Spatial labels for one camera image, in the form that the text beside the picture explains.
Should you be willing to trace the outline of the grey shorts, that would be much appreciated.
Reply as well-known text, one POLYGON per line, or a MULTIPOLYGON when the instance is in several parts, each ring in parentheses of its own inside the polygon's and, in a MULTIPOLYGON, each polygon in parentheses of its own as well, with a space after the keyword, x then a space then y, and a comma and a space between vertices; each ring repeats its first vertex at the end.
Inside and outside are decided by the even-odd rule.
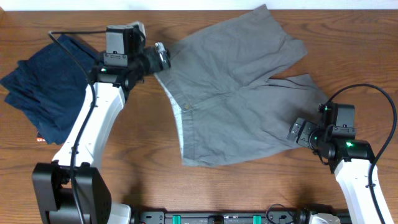
POLYGON ((309 74, 278 78, 307 54, 266 5, 198 31, 171 49, 156 74, 166 92, 186 166, 224 166, 293 149, 297 118, 327 101, 309 74))

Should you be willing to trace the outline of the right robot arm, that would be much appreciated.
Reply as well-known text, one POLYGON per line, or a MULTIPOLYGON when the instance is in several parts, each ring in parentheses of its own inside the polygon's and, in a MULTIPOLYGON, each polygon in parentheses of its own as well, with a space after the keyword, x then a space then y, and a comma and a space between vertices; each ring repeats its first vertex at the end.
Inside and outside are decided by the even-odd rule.
POLYGON ((391 213, 381 191, 376 160, 370 143, 356 140, 353 105, 326 103, 320 105, 319 123, 297 118, 291 125, 287 139, 309 148, 321 160, 326 159, 345 196, 353 223, 393 223, 391 213))

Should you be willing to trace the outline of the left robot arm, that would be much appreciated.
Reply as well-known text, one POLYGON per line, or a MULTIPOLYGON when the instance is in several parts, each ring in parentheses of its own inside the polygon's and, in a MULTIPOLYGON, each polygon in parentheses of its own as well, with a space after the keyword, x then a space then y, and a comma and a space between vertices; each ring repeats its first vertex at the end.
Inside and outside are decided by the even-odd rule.
POLYGON ((106 49, 85 70, 86 95, 67 140, 32 173, 43 223, 139 223, 139 215, 112 200, 101 174, 104 148, 130 91, 146 75, 170 67, 163 43, 146 46, 143 23, 110 25, 106 49))

